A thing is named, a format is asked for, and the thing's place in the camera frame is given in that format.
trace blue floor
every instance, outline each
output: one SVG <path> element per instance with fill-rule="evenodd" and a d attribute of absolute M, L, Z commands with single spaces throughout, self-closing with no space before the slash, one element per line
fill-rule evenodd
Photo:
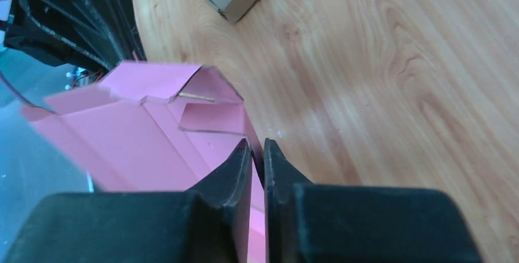
<path fill-rule="evenodd" d="M 15 50 L 0 53 L 0 70 L 36 105 L 69 84 L 70 65 L 49 67 Z M 88 191 L 85 175 L 20 117 L 20 102 L 0 84 L 0 261 L 32 208 L 58 192 Z"/>

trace pink paper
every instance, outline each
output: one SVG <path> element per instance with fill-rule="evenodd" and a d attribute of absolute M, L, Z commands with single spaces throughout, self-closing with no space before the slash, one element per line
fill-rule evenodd
<path fill-rule="evenodd" d="M 99 83 L 22 114 L 107 191 L 186 190 L 242 138 L 260 141 L 242 97 L 212 66 L 123 62 Z M 249 258 L 265 262 L 264 195 L 254 168 Z"/>

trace open pink box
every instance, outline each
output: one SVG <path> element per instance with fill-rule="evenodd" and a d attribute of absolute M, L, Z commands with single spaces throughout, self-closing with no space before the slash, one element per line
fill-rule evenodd
<path fill-rule="evenodd" d="M 123 62 L 98 83 L 22 114 L 106 191 L 182 191 L 242 138 L 260 141 L 243 98 L 213 66 Z M 254 169 L 248 257 L 265 262 L 264 192 Z"/>

